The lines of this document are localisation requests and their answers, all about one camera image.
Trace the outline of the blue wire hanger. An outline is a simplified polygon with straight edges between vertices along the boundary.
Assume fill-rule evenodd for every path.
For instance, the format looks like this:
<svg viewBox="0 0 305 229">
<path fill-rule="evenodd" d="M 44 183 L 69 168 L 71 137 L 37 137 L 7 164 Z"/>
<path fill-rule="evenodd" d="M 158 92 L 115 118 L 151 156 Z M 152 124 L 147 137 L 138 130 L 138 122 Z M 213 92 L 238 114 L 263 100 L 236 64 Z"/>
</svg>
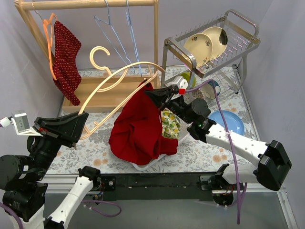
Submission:
<svg viewBox="0 0 305 229">
<path fill-rule="evenodd" d="M 107 20 L 102 20 L 96 15 L 94 15 L 94 20 L 110 46 L 114 49 L 123 63 L 125 65 L 131 64 L 132 62 L 127 55 L 124 45 L 122 44 L 122 41 L 113 26 L 109 3 L 107 0 L 104 0 L 103 2 L 106 4 Z"/>
<path fill-rule="evenodd" d="M 126 7 L 127 7 L 127 10 L 125 11 L 126 20 L 127 20 L 127 24 L 128 24 L 128 27 L 129 27 L 129 32 L 130 32 L 130 37 L 131 37 L 131 41 L 132 41 L 132 44 L 133 44 L 134 54 L 135 54 L 136 61 L 139 62 L 140 58 L 139 58 L 137 43 L 136 43 L 134 31 L 133 31 L 132 20 L 131 20 L 131 15 L 130 15 L 130 7 L 129 7 L 129 1 L 128 0 L 126 0 Z"/>
</svg>

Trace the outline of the red skirt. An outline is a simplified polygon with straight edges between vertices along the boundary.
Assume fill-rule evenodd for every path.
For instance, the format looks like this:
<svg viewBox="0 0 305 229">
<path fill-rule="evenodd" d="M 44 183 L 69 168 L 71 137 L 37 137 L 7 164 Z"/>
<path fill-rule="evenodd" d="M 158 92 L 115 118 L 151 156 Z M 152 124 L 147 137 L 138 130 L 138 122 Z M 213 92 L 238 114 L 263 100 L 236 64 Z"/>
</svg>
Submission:
<svg viewBox="0 0 305 229">
<path fill-rule="evenodd" d="M 114 122 L 109 138 L 112 153 L 119 159 L 144 166 L 160 155 L 177 153 L 178 141 L 162 136 L 161 112 L 145 93 L 145 85 L 126 103 Z"/>
</svg>

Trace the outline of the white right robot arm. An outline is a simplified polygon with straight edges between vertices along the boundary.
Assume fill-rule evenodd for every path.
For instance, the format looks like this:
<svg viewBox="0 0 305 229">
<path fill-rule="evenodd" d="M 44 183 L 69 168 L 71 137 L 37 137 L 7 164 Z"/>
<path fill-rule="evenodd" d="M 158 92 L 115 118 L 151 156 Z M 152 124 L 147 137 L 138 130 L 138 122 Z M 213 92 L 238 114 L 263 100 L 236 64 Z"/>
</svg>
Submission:
<svg viewBox="0 0 305 229">
<path fill-rule="evenodd" d="M 239 183 L 259 183 L 272 191 L 281 188 L 292 163 L 280 142 L 265 143 L 226 131 L 209 119 L 211 111 L 203 98 L 186 103 L 177 86 L 146 90 L 145 94 L 159 110 L 167 108 L 189 124 L 187 131 L 195 140 L 230 150 L 249 161 L 243 166 L 222 165 L 205 185 L 223 190 Z"/>
</svg>

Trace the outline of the lemon print garment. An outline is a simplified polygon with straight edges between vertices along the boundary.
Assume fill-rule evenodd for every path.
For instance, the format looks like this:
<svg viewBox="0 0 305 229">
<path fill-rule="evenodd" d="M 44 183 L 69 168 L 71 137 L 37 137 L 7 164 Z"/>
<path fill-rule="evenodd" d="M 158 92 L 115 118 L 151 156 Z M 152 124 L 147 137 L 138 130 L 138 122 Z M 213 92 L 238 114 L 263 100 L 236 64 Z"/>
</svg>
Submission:
<svg viewBox="0 0 305 229">
<path fill-rule="evenodd" d="M 161 112 L 162 136 L 169 139 L 179 139 L 181 123 L 179 118 L 171 111 Z"/>
</svg>

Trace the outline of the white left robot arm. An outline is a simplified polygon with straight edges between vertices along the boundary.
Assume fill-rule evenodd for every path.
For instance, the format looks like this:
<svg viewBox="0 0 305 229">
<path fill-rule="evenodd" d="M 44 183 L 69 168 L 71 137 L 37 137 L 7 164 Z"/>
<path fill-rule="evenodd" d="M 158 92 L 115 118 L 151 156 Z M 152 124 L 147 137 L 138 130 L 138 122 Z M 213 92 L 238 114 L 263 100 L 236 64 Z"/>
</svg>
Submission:
<svg viewBox="0 0 305 229">
<path fill-rule="evenodd" d="M 9 214 L 16 229 L 66 229 L 89 191 L 101 187 L 100 171 L 85 166 L 71 190 L 47 218 L 44 218 L 47 183 L 42 180 L 62 146 L 75 147 L 89 114 L 71 113 L 57 118 L 36 118 L 29 125 L 27 114 L 18 112 L 1 119 L 5 128 L 13 125 L 20 136 L 27 136 L 28 156 L 3 155 L 0 158 L 0 188 L 5 193 L 0 206 Z"/>
</svg>

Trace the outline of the beige plastic hanger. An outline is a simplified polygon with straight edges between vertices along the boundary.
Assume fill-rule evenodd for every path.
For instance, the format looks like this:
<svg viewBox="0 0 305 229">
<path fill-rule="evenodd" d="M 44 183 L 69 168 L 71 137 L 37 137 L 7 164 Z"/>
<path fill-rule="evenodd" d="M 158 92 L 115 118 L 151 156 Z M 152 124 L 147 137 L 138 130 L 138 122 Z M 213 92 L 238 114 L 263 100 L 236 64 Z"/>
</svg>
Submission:
<svg viewBox="0 0 305 229">
<path fill-rule="evenodd" d="M 81 96 L 81 104 L 78 106 L 79 114 L 83 112 L 109 112 L 109 114 L 102 121 L 95 121 L 93 129 L 84 126 L 80 140 L 91 136 L 112 115 L 121 111 L 131 97 L 139 91 L 141 82 L 144 82 L 144 84 L 151 83 L 154 87 L 159 87 L 158 73 L 165 72 L 162 67 L 152 62 L 134 62 L 112 73 L 108 67 L 99 66 L 95 63 L 94 54 L 96 51 L 104 51 L 108 56 L 110 52 L 102 46 L 96 46 L 91 49 L 89 54 L 92 66 L 97 70 L 106 71 L 108 75 L 105 77 L 82 78 L 82 82 L 76 90 Z M 148 68 L 148 74 L 143 77 L 127 74 L 138 65 Z"/>
</svg>

